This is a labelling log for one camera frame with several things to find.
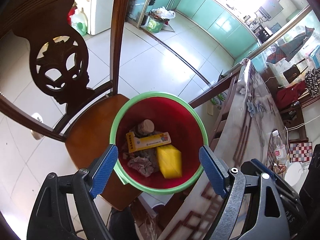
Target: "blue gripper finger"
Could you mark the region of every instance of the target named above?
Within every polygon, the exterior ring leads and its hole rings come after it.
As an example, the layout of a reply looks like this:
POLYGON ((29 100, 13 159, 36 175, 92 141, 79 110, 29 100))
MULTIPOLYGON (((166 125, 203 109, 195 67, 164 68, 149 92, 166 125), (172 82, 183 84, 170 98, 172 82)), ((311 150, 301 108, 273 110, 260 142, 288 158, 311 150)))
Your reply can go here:
POLYGON ((229 184, 229 175, 224 166, 207 145, 200 148, 199 160, 214 192, 222 198, 225 198, 228 194, 227 186, 229 184))
POLYGON ((92 198, 96 198, 98 194, 103 192, 117 159, 118 148, 114 144, 110 144, 94 167, 89 171, 89 177, 92 181, 89 194, 92 198))

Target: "yellow sponge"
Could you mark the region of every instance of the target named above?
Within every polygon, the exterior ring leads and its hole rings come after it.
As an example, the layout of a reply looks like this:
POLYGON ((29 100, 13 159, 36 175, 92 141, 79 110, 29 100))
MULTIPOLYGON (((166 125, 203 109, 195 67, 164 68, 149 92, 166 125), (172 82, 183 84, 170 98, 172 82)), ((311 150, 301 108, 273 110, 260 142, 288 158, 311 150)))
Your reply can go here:
POLYGON ((171 144, 157 147, 157 158, 162 175, 166 179, 182 177, 181 152, 171 144))

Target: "green rim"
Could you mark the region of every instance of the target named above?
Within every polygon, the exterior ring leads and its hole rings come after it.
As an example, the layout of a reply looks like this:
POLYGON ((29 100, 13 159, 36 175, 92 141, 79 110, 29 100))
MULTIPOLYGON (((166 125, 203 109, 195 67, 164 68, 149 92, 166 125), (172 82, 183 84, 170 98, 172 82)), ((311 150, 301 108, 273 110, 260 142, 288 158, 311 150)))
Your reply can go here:
MULTIPOLYGON (((142 93, 139 94, 137 96, 135 96, 134 98, 130 99, 128 102, 126 102, 122 108, 119 110, 118 114, 116 115, 112 127, 111 127, 111 132, 110 132, 110 143, 111 144, 116 144, 116 132, 119 126, 119 123, 122 119, 122 117, 124 116, 124 114, 127 112, 127 110, 133 106, 135 103, 146 99, 146 98, 151 98, 151 97, 163 97, 163 98, 169 98, 172 99, 176 102, 178 102, 179 104, 183 105, 194 117, 194 119, 196 120, 196 122, 199 125, 199 128, 201 130, 202 133, 202 138, 203 138, 203 144, 204 145, 208 145, 208 137, 207 137, 207 133, 205 131, 204 125, 200 119, 200 117, 198 116, 198 114, 196 113, 196 111, 185 101, 183 101, 181 98, 178 98, 175 95, 169 94, 169 93, 164 93, 164 92, 146 92, 146 93, 142 93)), ((122 168, 119 160, 117 160, 116 165, 114 167, 114 170, 116 172, 116 174, 118 175, 119 179, 124 183, 130 183, 131 185, 133 185, 134 187, 145 191, 147 193, 150 194, 158 194, 158 195, 167 195, 167 194, 173 194, 176 192, 180 192, 184 189, 186 189, 187 187, 191 186, 201 175, 202 171, 203 171, 203 167, 200 165, 198 170, 196 171, 196 173, 189 179, 187 180, 185 183, 177 186, 177 187, 173 187, 173 188, 166 188, 166 189, 158 189, 158 188, 151 188, 151 187, 146 187, 138 182, 136 182, 134 179, 132 179, 122 168)))

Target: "green trash bin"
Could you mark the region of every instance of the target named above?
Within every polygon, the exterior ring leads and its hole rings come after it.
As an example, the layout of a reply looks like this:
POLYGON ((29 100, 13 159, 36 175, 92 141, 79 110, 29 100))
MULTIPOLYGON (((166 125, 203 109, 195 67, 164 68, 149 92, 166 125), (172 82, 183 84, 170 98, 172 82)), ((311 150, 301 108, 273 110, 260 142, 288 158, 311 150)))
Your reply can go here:
POLYGON ((149 194, 167 195, 180 192, 194 184, 203 168, 199 161, 199 149, 208 145, 204 125, 194 109, 181 98, 164 92, 145 92, 126 102, 116 115, 110 132, 110 143, 119 149, 118 161, 114 167, 123 184, 149 194), (170 134, 172 145, 182 152, 182 177, 165 179, 160 171, 144 177, 128 167, 123 158, 122 146, 126 133, 137 123, 150 119, 155 130, 170 134))
POLYGON ((164 22, 160 22, 156 19, 154 19, 152 16, 149 16, 149 22, 148 22, 148 30, 152 33, 158 33, 164 25, 164 22))

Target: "chair seat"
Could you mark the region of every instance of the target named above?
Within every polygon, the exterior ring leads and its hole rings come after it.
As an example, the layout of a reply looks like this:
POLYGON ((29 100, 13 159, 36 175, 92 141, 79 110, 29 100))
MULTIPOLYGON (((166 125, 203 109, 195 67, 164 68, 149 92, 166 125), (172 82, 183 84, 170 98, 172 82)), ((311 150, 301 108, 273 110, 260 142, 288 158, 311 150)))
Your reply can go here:
MULTIPOLYGON (((108 97, 91 106, 74 123, 66 147, 77 168, 88 167, 106 150, 113 120, 128 100, 121 94, 108 97)), ((112 171, 101 196, 117 210, 123 210, 140 194, 141 191, 130 184, 124 185, 112 171)))

